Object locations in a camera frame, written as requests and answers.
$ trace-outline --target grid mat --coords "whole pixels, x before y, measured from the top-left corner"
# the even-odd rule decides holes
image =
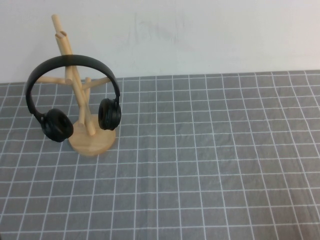
[[[3,240],[320,239],[320,71],[118,83],[121,124],[98,157],[48,140],[25,85],[0,85]],[[32,93],[77,120],[69,86]]]

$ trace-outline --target round wooden base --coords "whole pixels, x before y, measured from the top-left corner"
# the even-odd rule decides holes
[[[86,156],[96,156],[107,151],[116,140],[116,131],[102,130],[99,127],[98,115],[92,115],[95,134],[90,136],[85,126],[78,121],[73,124],[73,135],[69,137],[69,143],[73,149]]]

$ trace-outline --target ear cushion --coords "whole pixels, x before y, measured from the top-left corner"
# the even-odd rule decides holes
[[[42,131],[49,139],[61,143],[72,136],[74,126],[61,110],[53,108],[44,115]]]
[[[115,100],[105,98],[101,101],[98,113],[99,126],[103,130],[114,130],[121,121],[121,108]]]

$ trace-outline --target headphones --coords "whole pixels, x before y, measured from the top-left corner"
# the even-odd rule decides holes
[[[70,119],[59,109],[50,109],[47,113],[40,113],[32,100],[32,88],[36,81],[45,73],[69,66],[83,66],[95,69],[106,75],[114,88],[115,99],[105,98],[101,101],[98,112],[99,126],[103,130],[114,130],[121,121],[121,108],[119,105],[120,89],[113,72],[102,62],[83,55],[62,55],[51,58],[37,66],[30,74],[25,91],[26,105],[29,112],[41,124],[43,133],[51,140],[61,143],[71,137],[74,126]]]

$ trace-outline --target wooden headphone stand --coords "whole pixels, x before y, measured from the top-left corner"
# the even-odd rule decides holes
[[[59,17],[52,15],[55,28],[55,39],[61,55],[73,54],[68,35],[62,29]],[[73,124],[73,135],[69,137],[69,143],[79,154],[85,156],[96,156],[107,151],[115,142],[116,131],[103,130],[99,127],[98,115],[91,115],[89,110],[90,88],[97,87],[110,82],[108,77],[95,81],[86,77],[82,84],[77,66],[65,67],[65,78],[42,76],[38,83],[50,83],[70,85],[73,89],[77,104],[79,106],[79,119]]]

